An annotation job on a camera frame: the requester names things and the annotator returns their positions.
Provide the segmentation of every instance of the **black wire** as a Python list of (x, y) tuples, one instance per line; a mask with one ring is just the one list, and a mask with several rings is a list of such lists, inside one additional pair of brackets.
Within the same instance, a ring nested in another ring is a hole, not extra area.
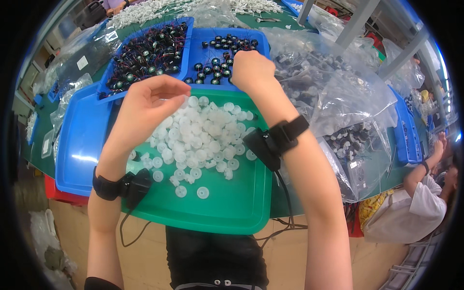
[(132, 245), (133, 243), (135, 243), (139, 238), (140, 236), (142, 236), (143, 234), (143, 231), (147, 228), (147, 226), (151, 223), (151, 221), (149, 221), (142, 229), (142, 231), (140, 232), (139, 236), (133, 240), (132, 242), (128, 243), (127, 245), (124, 244), (124, 238), (122, 237), (122, 226), (124, 225), (124, 222), (127, 220), (127, 217), (132, 213), (132, 210), (130, 210), (126, 216), (122, 219), (121, 221), (121, 224), (119, 225), (119, 234), (121, 235), (121, 244), (122, 246), (125, 248), (125, 247), (129, 247), (130, 245)]

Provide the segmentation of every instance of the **wrist strap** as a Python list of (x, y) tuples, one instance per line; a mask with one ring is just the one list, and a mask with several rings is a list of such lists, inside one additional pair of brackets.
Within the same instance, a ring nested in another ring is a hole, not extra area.
[(426, 170), (426, 175), (429, 173), (429, 166), (427, 164), (427, 162), (424, 160), (422, 161), (420, 164), (424, 165), (425, 166), (425, 170)]

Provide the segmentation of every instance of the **person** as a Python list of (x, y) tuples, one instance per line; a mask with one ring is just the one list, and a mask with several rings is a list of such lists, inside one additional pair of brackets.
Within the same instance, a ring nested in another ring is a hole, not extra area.
[(134, 5), (145, 0), (103, 0), (103, 8), (106, 10), (106, 16), (119, 14), (124, 8), (129, 5)]
[[(248, 94), (269, 127), (299, 116), (279, 82), (273, 62), (257, 51), (239, 51), (233, 83)], [(190, 86), (163, 75), (130, 86), (102, 149), (95, 176), (116, 181), (126, 173), (129, 153), (190, 96)], [(308, 222), (306, 289), (352, 289), (351, 259), (337, 179), (316, 138), (307, 129), (283, 154)], [(121, 199), (101, 199), (92, 189), (87, 279), (84, 288), (122, 289), (116, 249)], [(253, 236), (218, 235), (166, 227), (173, 289), (265, 290), (263, 253)]]
[(434, 153), (403, 180), (403, 188), (383, 192), (360, 203), (359, 219), (364, 239), (373, 243), (415, 243), (444, 220), (458, 187), (456, 155), (441, 188), (428, 174), (442, 159), (447, 140), (438, 134)]

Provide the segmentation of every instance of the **pile of white parts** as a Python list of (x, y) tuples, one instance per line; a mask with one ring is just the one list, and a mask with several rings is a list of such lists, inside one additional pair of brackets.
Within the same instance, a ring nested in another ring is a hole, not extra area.
[(26, 140), (29, 142), (32, 138), (32, 130), (34, 129), (35, 121), (37, 120), (37, 112), (34, 111), (27, 119)]
[[(209, 102), (206, 96), (191, 96), (172, 116), (166, 118), (146, 142), (161, 153), (161, 157), (150, 159), (149, 153), (140, 157), (146, 169), (160, 168), (163, 164), (175, 162), (177, 170), (169, 178), (176, 187), (178, 197), (184, 197), (187, 190), (181, 181), (195, 183), (202, 175), (202, 169), (215, 167), (227, 180), (233, 178), (233, 171), (240, 166), (235, 155), (246, 155), (248, 160), (255, 160), (256, 155), (250, 150), (245, 153), (243, 138), (255, 128), (246, 128), (241, 121), (254, 119), (250, 111), (242, 111), (240, 106), (225, 103), (218, 107)], [(163, 172), (156, 170), (153, 179), (163, 180)], [(209, 196), (206, 187), (200, 187), (198, 197)]]

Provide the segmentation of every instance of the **blue tray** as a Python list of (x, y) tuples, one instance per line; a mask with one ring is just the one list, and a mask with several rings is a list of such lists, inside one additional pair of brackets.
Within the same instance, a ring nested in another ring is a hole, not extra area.
[(295, 8), (293, 8), (292, 6), (290, 6), (290, 4), (303, 5), (303, 2), (296, 1), (296, 0), (282, 0), (282, 3), (284, 3), (285, 6), (287, 6), (290, 9), (290, 11), (292, 11), (293, 14), (295, 14), (298, 17), (298, 15), (299, 15), (298, 11)]
[[(126, 37), (124, 39), (122, 44), (119, 46), (119, 48), (118, 48), (118, 50), (116, 52), (116, 55), (121, 53), (122, 47), (125, 44), (127, 44), (131, 39), (134, 39), (134, 38), (137, 38), (137, 37), (140, 37), (140, 36), (144, 35), (145, 33), (147, 33), (150, 30), (150, 28), (161, 28), (161, 27), (165, 26), (166, 24), (173, 23), (173, 21), (175, 21), (176, 23), (185, 22), (187, 24), (187, 27), (188, 27), (187, 33), (186, 33), (186, 41), (185, 41), (184, 51), (182, 53), (182, 62), (180, 64), (180, 72), (171, 75), (172, 77), (183, 80), (185, 78), (185, 75), (187, 74), (186, 67), (188, 66), (188, 56), (189, 56), (189, 51), (190, 51), (190, 46), (191, 46), (190, 45), (190, 38), (192, 36), (192, 30), (193, 30), (193, 17), (178, 18), (178, 19), (175, 19), (175, 20), (154, 24), (152, 26), (149, 26), (149, 27), (143, 28), (143, 29), (141, 29), (139, 31), (136, 31), (134, 33), (131, 33), (128, 37)], [(110, 92), (110, 90), (106, 87), (106, 82), (108, 81), (108, 79), (113, 74), (114, 67), (115, 67), (115, 61), (113, 60), (113, 58), (111, 58), (110, 63), (108, 64), (108, 66), (106, 67), (105, 72), (103, 73), (103, 76), (102, 76), (102, 79), (100, 80), (99, 86), (97, 87), (97, 92), (98, 93), (100, 93), (100, 92), (107, 92), (107, 93)]]
[[(268, 59), (271, 59), (269, 55), (269, 43), (264, 33), (257, 30), (250, 30), (244, 28), (194, 28), (192, 33), (192, 40), (190, 42), (190, 55), (188, 57), (188, 70), (184, 77), (191, 77), (193, 80), (197, 78), (197, 71), (194, 69), (196, 63), (201, 63), (203, 66), (211, 66), (211, 60), (213, 58), (221, 59), (221, 62), (224, 61), (222, 53), (226, 52), (223, 49), (214, 49), (214, 47), (208, 46), (208, 48), (203, 48), (201, 43), (203, 41), (209, 42), (214, 40), (214, 37), (217, 35), (225, 37), (226, 34), (232, 34), (238, 38), (247, 38), (247, 39), (256, 39), (258, 45), (256, 47), (257, 51), (262, 55), (266, 56)], [(213, 79), (213, 74), (207, 76), (204, 80), (204, 84), (189, 84), (192, 88), (195, 89), (213, 89), (213, 90), (233, 90), (241, 91), (233, 84), (229, 83), (227, 78), (222, 77), (220, 79), (220, 85), (210, 84)]]
[(34, 126), (32, 127), (31, 139), (27, 141), (28, 145), (31, 145), (34, 140), (34, 133), (35, 133), (35, 129), (37, 128), (38, 122), (39, 122), (39, 115), (37, 114), (37, 117), (35, 118)]
[(419, 135), (417, 134), (416, 124), (414, 118), (409, 112), (404, 99), (395, 92), (392, 87), (390, 89), (395, 94), (398, 102), (395, 109), (398, 114), (398, 123), (393, 129), (395, 132), (396, 146), (398, 151), (398, 160), (401, 163), (416, 164), (422, 162), (422, 149), (420, 148)]
[(90, 196), (113, 104), (97, 104), (97, 86), (75, 92), (64, 115), (55, 170), (57, 188), (64, 192)]

